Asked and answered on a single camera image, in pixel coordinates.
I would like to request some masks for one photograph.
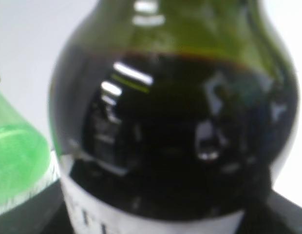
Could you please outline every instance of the bottle label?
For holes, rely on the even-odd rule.
[[[238,211],[219,218],[169,222],[142,218],[101,202],[65,173],[61,184],[76,234],[234,234],[243,218]]]

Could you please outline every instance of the green bottle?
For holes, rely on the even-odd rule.
[[[234,233],[271,191],[297,106],[261,1],[100,0],[50,92],[75,232]]]
[[[54,182],[50,167],[46,139],[0,93],[0,215]]]

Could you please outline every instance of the glass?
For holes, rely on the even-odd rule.
[[[271,191],[297,103],[260,1],[101,0],[67,43],[50,92],[76,233],[139,233],[144,218],[156,220],[145,233],[193,220],[200,228],[181,233],[204,233],[207,220],[239,220]],[[213,231],[233,232],[233,220]]]
[[[54,181],[50,162],[46,139],[0,93],[0,214]]]

